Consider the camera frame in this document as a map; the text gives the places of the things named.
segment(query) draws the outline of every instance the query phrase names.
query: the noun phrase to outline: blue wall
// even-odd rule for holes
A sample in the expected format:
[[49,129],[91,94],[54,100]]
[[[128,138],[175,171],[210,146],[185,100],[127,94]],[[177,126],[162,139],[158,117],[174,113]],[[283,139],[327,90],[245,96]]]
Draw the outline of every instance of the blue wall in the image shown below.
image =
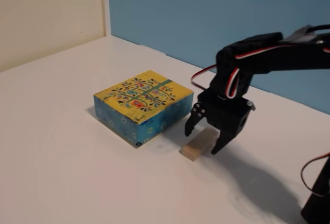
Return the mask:
[[[111,32],[199,67],[246,37],[330,23],[330,0],[110,0]],[[330,114],[330,70],[273,72],[252,85]]]

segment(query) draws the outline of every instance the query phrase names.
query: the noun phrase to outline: blue box side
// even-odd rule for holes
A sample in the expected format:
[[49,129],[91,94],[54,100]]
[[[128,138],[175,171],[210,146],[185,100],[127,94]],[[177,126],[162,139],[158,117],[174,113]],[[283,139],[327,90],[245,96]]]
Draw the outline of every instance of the blue box side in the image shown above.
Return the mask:
[[157,134],[185,117],[188,113],[190,113],[192,100],[193,93],[141,123],[138,131],[139,142],[141,144],[148,142]]
[[138,144],[138,124],[94,96],[96,117],[134,147]]

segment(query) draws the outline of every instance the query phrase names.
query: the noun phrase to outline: decorative box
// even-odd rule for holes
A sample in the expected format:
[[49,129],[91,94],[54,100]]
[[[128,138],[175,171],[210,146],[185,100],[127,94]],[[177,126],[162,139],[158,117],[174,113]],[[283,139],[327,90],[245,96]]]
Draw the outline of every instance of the decorative box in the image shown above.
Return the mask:
[[153,71],[94,95],[96,116],[136,148],[186,116],[192,99],[193,91]]

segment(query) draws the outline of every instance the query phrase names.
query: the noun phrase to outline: yellow box lid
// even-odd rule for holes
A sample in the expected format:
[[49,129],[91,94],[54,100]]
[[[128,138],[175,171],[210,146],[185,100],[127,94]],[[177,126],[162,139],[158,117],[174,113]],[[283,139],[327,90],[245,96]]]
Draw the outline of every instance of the yellow box lid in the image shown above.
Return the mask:
[[192,93],[158,73],[147,71],[94,96],[140,124]]

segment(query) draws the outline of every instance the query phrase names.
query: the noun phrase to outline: floral pattern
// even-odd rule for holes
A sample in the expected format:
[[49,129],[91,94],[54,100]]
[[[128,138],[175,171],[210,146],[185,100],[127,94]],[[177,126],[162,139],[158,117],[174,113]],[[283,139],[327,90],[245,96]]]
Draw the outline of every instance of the floral pattern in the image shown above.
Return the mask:
[[124,82],[121,87],[111,90],[109,96],[103,98],[115,98],[120,106],[136,108],[147,112],[168,103],[174,102],[176,95],[172,94],[173,88],[166,86],[171,80],[157,82],[154,79],[144,81],[134,78],[131,82]]

